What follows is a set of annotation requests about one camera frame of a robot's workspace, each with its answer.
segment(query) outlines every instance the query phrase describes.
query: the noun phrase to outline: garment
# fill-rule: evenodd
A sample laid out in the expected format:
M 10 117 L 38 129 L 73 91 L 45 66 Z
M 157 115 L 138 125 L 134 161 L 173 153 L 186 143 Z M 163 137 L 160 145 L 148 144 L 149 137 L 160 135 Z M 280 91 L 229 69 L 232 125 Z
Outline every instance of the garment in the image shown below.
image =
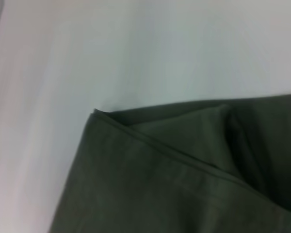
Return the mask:
M 291 233 L 291 95 L 95 110 L 51 233 Z

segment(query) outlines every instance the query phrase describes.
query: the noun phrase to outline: folded fabric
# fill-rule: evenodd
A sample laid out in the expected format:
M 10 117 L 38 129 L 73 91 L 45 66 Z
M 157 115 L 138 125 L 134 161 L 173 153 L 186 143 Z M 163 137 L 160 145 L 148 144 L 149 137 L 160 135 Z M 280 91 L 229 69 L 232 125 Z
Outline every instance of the folded fabric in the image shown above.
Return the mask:
M 51 233 L 291 233 L 291 95 L 95 110 Z

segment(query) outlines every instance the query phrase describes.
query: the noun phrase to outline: white wall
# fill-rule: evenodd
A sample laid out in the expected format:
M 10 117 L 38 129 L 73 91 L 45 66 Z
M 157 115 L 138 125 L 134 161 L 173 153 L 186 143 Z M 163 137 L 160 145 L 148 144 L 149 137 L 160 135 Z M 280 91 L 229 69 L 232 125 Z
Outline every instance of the white wall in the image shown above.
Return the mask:
M 0 233 L 45 233 L 94 108 L 291 93 L 291 0 L 6 0 Z

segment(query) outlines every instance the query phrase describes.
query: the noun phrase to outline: white background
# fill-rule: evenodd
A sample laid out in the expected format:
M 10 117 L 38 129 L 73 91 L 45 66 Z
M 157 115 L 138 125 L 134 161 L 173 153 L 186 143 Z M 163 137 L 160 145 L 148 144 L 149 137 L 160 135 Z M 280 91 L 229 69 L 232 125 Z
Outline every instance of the white background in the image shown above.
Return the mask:
M 291 93 L 291 0 L 6 0 L 0 233 L 46 233 L 94 108 Z

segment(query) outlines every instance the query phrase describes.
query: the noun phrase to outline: white surface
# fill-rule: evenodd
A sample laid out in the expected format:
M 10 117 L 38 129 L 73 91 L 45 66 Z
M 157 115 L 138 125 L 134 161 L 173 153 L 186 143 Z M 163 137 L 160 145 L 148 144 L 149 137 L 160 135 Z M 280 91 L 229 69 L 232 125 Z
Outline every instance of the white surface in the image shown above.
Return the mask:
M 0 233 L 46 233 L 94 108 L 291 93 L 291 0 L 6 0 Z

